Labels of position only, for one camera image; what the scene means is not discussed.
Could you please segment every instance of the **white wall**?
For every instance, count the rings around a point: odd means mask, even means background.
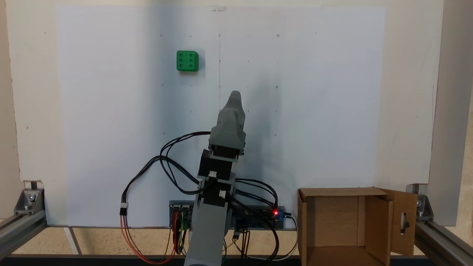
[[[43,181],[47,194],[48,222],[67,224],[67,186],[56,43],[55,12],[58,3],[115,4],[115,1],[8,1],[20,177],[22,180]],[[127,0],[119,4],[146,3],[149,1]],[[442,0],[201,0],[198,3],[221,6],[385,6],[376,186],[404,190],[410,183],[428,183]]]

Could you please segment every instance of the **black base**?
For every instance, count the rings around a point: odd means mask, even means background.
[[[149,259],[161,259],[159,256],[150,256]],[[223,266],[240,266],[241,261],[239,256],[228,256],[224,261]],[[245,266],[257,266],[258,261],[246,259]],[[18,265],[48,265],[48,266],[144,266],[149,265],[141,261],[136,256],[113,256],[113,255],[10,255],[4,260],[0,261],[1,266],[18,266]],[[175,258],[166,266],[182,266],[184,265],[183,258]],[[273,266],[300,266],[300,261],[297,256],[288,258],[283,261],[273,261],[269,265]],[[435,266],[425,256],[415,256],[414,258],[407,258],[403,256],[393,256],[391,259],[391,266]]]

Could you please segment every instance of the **green wire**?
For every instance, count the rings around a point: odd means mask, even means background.
[[[185,251],[185,248],[184,248],[184,243],[182,242],[182,228],[184,226],[184,212],[182,212],[182,218],[181,218],[181,233],[180,233],[180,239],[181,239],[181,243],[182,243],[182,253],[184,254],[184,256],[187,254],[187,251]]]

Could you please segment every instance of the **box handle hole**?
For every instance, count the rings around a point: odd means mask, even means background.
[[[409,228],[410,224],[407,221],[407,215],[406,213],[401,213],[401,228],[399,232],[401,235],[404,235],[406,233],[406,229]]]

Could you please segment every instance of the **bolt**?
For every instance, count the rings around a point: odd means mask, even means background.
[[[31,193],[31,194],[28,195],[28,200],[29,201],[34,201],[35,199],[36,199],[36,194]]]

